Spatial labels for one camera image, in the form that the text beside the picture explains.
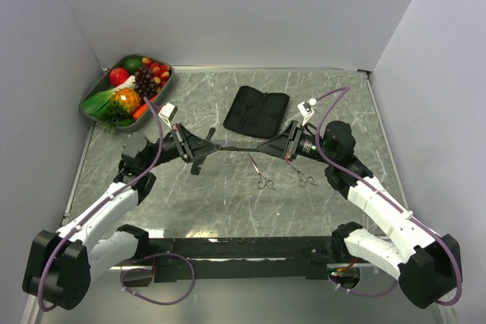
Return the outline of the black zipper tool case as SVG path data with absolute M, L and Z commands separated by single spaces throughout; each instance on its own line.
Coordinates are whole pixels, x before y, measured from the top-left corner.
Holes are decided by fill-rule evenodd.
M 238 89 L 223 127 L 247 137 L 271 139 L 281 127 L 290 97 L 286 93 L 263 93 L 250 86 Z

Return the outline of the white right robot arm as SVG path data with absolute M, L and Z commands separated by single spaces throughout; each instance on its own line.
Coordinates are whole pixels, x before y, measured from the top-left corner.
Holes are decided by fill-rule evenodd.
M 257 146 L 257 151 L 291 162 L 298 156 L 327 164 L 329 185 L 358 207 L 385 234 L 377 237 L 355 222 L 332 233 L 331 250 L 340 262 L 365 260 L 393 277 L 415 306 L 426 308 L 462 290 L 460 248 L 439 236 L 401 206 L 354 154 L 351 126 L 331 121 L 324 134 L 306 134 L 296 122 Z

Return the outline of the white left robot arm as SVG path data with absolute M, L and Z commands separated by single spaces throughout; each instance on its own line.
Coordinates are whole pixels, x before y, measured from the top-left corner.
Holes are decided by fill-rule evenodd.
M 220 148 L 182 124 L 175 124 L 155 143 L 134 132 L 125 141 L 118 173 L 106 192 L 67 225 L 55 232 L 43 230 L 33 239 L 23 291 L 36 296 L 44 310 L 46 303 L 71 310 L 90 285 L 116 264 L 146 262 L 150 255 L 147 231 L 124 225 L 111 237 L 106 232 L 150 194 L 156 181 L 152 168 L 174 159 L 192 163 Z

